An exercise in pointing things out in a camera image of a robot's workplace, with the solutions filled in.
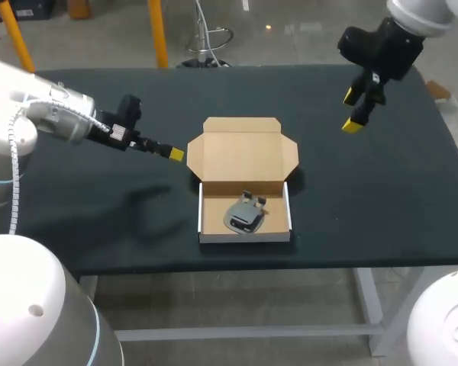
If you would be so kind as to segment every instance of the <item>open cardboard box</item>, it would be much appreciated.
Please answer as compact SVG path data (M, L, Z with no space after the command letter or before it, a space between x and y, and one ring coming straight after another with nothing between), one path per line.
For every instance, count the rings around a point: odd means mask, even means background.
M297 144L281 134L277 119L208 118L187 152L187 166L202 181L200 243L288 242L292 220L285 179L297 165ZM225 213L244 191L266 198L264 221L255 233L235 233L224 225Z

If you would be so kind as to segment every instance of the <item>white cable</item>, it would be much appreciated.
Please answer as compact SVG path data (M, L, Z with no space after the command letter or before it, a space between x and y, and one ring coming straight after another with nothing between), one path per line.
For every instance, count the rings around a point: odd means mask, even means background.
M12 212L10 218L10 228L8 233L10 235L15 234L18 222L18 197L20 191L20 178L21 173L18 169L18 151L17 143L15 142L15 121L18 115L24 110L24 106L20 105L16 107L16 110L11 114L8 120L8 143L10 144L10 157L12 160Z
M217 57L215 57L214 51L212 50L212 47L211 47L211 40L209 39L209 36L208 36L207 22L205 21L204 11L202 10L202 7L200 6L200 1L195 0L195 3L197 4L198 11L200 12L200 16L202 17L202 23L204 24L205 38L207 39L207 48L209 49L209 51L211 51L212 58L214 59L215 63L217 63L217 66L221 67L219 60L217 59Z
M17 230L18 224L18 203L19 203L19 194L20 194L20 180L21 180L21 173L19 170L18 165L18 150L17 150L17 142L15 140L15 121L17 117L25 108L30 107L32 104L47 104L51 105L55 108L60 108L65 111L71 112L76 114L78 117L87 120L98 129L102 130L105 133L110 132L110 127L104 125L99 120L96 120L94 117L91 117L83 112L71 108L68 105L65 105L61 102L54 101L52 99L33 99L30 101L26 101L21 105L17 106L16 110L11 114L11 118L8 120L8 143L10 144L10 157L12 161L12 209L11 209L11 218L10 218L10 228L8 229L9 235L14 235L15 231Z

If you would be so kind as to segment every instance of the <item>box lid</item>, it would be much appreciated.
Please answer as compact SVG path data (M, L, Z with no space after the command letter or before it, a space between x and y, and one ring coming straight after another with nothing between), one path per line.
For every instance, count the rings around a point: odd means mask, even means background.
M187 166L203 182L284 181L297 165L297 144L275 118L210 117L187 149Z

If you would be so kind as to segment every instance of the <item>dark green tablecloth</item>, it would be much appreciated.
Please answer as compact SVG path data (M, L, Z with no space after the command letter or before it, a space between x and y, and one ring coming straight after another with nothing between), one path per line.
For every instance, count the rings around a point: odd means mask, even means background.
M353 66L43 72L101 109L143 101L143 134L181 148L209 116L271 116L298 143L290 244L200 246L184 164L40 135L19 233L75 274L458 264L458 150L415 71L357 135L341 132ZM8 207L0 210L6 231Z

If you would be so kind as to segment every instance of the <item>orange pole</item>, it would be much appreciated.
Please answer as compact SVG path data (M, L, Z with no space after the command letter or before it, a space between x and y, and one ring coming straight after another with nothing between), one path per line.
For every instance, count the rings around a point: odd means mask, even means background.
M150 9L151 30L153 32L154 49L158 67L168 67L168 54L166 53L165 30L163 26L163 13L161 0L147 0Z
M27 51L21 30L18 28L17 20L15 19L14 12L8 0L0 1L0 16L2 16L7 32L12 38L15 52L21 60L22 67L28 72L35 72L36 68L32 62L31 55L29 55L29 51Z

